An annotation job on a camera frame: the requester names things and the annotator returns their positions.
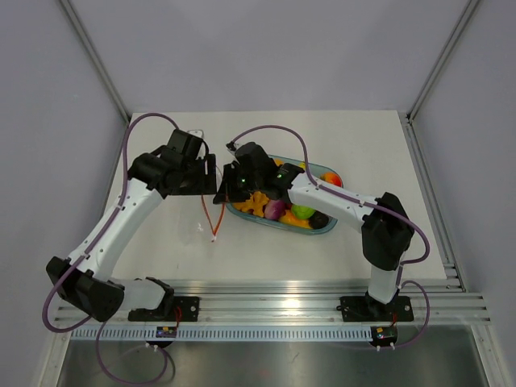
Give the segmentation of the clear orange zip top bag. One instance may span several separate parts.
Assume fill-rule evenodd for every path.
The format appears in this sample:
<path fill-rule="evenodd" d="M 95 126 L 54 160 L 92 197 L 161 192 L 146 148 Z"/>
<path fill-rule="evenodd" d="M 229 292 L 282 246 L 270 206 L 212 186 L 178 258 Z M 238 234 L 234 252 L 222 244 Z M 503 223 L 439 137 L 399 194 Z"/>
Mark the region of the clear orange zip top bag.
<path fill-rule="evenodd" d="M 226 213 L 226 206 L 214 205 L 213 194 L 182 197 L 180 200 L 179 223 L 185 235 L 215 243 L 221 231 Z"/>

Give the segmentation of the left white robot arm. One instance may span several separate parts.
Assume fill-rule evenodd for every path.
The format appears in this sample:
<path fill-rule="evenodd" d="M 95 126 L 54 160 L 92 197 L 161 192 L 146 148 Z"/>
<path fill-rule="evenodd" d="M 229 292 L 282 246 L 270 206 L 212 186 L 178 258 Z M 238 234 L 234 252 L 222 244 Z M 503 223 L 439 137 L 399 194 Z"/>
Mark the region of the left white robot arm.
<path fill-rule="evenodd" d="M 122 284 L 114 267 L 145 219 L 169 196 L 202 196 L 217 190 L 216 158 L 206 141 L 176 129 L 167 144 L 133 161 L 123 158 L 123 185 L 117 202 L 83 244 L 47 273 L 60 298 L 101 323 L 119 310 L 164 321 L 175 317 L 174 290 L 154 277 Z"/>

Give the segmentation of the green round vegetable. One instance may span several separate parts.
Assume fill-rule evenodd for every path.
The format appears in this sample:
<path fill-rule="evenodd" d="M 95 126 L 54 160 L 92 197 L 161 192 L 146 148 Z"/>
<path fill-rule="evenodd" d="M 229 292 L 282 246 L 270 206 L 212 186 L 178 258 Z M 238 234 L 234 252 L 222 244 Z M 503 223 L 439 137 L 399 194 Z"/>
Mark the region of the green round vegetable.
<path fill-rule="evenodd" d="M 300 206 L 293 204 L 291 206 L 291 212 L 296 218 L 301 220 L 307 220 L 314 215 L 315 209 L 312 209 L 308 206 Z"/>

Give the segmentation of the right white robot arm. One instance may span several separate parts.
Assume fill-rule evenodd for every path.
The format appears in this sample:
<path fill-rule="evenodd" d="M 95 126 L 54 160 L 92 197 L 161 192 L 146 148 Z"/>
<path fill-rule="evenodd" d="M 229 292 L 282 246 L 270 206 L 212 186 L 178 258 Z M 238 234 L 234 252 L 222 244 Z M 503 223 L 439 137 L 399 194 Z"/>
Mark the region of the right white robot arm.
<path fill-rule="evenodd" d="M 400 261 L 414 236 L 399 199 L 391 193 L 380 198 L 352 193 L 315 178 L 308 166 L 278 165 L 254 142 L 230 142 L 227 150 L 234 160 L 224 165 L 213 202 L 245 202 L 260 192 L 272 200 L 309 207 L 357 230 L 371 277 L 362 297 L 364 310 L 356 317 L 364 321 L 391 319 L 399 294 Z"/>

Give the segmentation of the dark purple plum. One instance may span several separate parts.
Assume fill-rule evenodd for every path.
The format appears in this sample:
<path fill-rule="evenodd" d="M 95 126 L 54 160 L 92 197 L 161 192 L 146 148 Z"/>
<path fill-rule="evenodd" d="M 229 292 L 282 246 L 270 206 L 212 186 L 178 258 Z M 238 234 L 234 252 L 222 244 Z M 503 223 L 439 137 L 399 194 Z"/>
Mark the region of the dark purple plum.
<path fill-rule="evenodd" d="M 330 218 L 319 211 L 315 211 L 308 219 L 308 222 L 312 229 L 320 230 L 328 225 Z"/>

